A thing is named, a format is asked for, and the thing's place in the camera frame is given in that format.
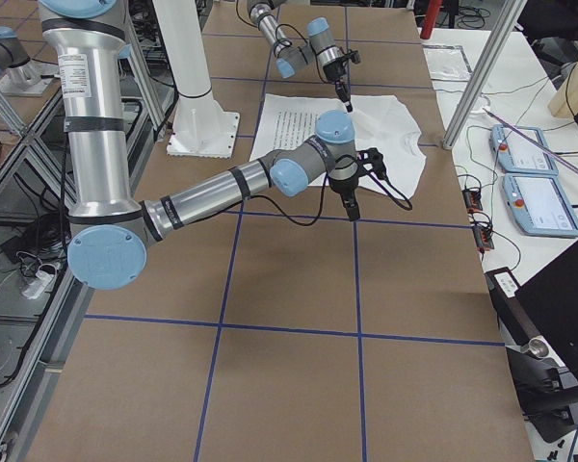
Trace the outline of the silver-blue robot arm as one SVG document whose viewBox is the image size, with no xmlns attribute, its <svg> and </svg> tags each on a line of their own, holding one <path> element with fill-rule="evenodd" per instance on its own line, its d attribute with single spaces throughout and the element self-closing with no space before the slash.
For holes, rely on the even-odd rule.
<svg viewBox="0 0 578 462">
<path fill-rule="evenodd" d="M 328 20 L 317 17 L 307 25 L 307 37 L 274 16 L 283 1 L 248 1 L 247 13 L 252 27 L 270 43 L 276 68 L 282 78 L 290 78 L 308 67 L 317 65 L 320 79 L 334 85 L 345 110 L 354 110 L 348 86 L 349 63 L 359 64 L 357 50 L 344 50 L 334 39 Z"/>
<path fill-rule="evenodd" d="M 280 74 L 290 77 L 318 64 L 343 109 L 320 115 L 314 134 L 294 149 L 273 150 L 184 192 L 139 202 L 129 183 L 118 78 L 118 57 L 126 50 L 127 3 L 39 3 L 42 33 L 57 52 L 62 83 L 76 190 L 66 254 L 79 281 L 98 290 L 124 287 L 144 269 L 148 248 L 171 231 L 269 188 L 294 196 L 322 179 L 339 194 L 348 217 L 358 219 L 359 162 L 346 75 L 359 55 L 336 44 L 322 17 L 308 24 L 304 45 L 292 45 L 274 17 L 275 8 L 274 1 L 250 1 L 247 13 L 250 25 L 271 44 Z"/>
</svg>

